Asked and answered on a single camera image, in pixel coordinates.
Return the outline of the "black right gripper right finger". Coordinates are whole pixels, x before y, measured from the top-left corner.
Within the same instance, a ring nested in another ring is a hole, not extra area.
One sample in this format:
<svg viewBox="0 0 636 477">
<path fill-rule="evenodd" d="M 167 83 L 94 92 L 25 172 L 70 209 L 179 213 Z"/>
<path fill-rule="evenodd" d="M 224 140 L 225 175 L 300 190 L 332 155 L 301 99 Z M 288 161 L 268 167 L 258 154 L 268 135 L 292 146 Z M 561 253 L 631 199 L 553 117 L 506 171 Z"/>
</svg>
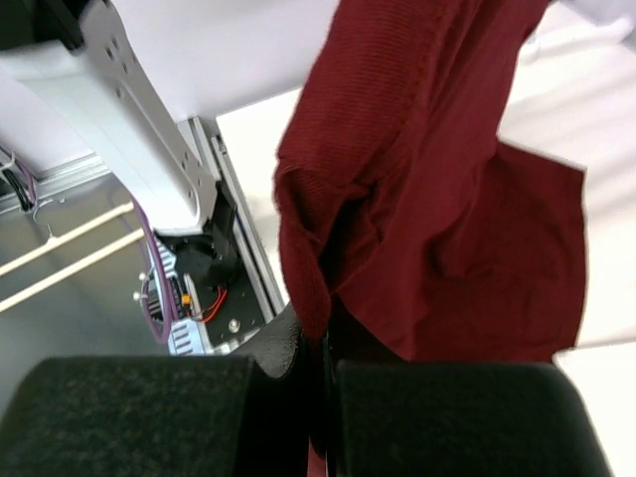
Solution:
<svg viewBox="0 0 636 477">
<path fill-rule="evenodd" d="M 322 345 L 333 476 L 607 476 L 570 379 L 547 364 L 408 363 Z"/>
</svg>

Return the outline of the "dark maroon t shirt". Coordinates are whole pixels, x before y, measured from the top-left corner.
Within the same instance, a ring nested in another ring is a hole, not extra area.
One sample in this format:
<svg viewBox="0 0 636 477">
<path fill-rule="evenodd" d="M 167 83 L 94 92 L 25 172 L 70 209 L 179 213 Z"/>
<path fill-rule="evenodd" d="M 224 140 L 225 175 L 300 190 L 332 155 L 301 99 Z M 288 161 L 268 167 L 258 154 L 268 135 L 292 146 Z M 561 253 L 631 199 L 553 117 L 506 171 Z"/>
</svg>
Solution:
<svg viewBox="0 0 636 477">
<path fill-rule="evenodd" d="M 279 255 L 310 348 L 549 362 L 586 292 L 583 173 L 500 139 L 544 1 L 342 1 L 280 142 Z"/>
</svg>

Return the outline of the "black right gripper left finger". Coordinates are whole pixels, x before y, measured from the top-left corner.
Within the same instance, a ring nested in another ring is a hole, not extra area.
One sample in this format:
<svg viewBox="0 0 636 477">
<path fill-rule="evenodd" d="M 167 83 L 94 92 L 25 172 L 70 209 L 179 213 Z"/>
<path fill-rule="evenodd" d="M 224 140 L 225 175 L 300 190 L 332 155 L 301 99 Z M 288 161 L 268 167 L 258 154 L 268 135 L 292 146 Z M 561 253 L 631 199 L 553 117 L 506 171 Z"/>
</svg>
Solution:
<svg viewBox="0 0 636 477">
<path fill-rule="evenodd" d="M 55 358 L 1 421 L 5 476 L 303 476 L 307 370 L 286 307 L 220 357 Z"/>
</svg>

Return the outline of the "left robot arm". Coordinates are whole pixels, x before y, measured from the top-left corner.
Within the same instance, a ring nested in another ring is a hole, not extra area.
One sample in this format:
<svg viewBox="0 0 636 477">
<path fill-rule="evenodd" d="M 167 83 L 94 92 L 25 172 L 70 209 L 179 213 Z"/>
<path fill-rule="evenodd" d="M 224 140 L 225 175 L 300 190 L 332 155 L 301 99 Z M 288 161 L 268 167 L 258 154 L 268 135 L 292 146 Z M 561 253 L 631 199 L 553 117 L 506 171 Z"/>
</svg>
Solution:
<svg viewBox="0 0 636 477">
<path fill-rule="evenodd" d="M 160 237 L 231 235 L 230 196 L 173 122 L 112 2 L 2 2 L 1 66 L 67 122 Z"/>
</svg>

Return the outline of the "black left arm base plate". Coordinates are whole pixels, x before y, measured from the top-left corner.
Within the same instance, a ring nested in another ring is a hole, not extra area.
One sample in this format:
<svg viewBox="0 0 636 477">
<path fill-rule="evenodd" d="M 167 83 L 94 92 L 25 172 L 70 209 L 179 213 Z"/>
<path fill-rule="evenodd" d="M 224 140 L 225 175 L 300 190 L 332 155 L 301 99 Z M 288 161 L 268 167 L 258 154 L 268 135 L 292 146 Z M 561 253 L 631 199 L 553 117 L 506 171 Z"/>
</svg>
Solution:
<svg viewBox="0 0 636 477">
<path fill-rule="evenodd" d="M 167 347 L 172 356 L 223 356 L 255 336 L 273 318 L 267 292 L 244 241 L 245 262 L 228 285 L 209 285 L 177 272 L 176 256 L 159 243 L 166 278 L 173 289 L 177 316 Z"/>
</svg>

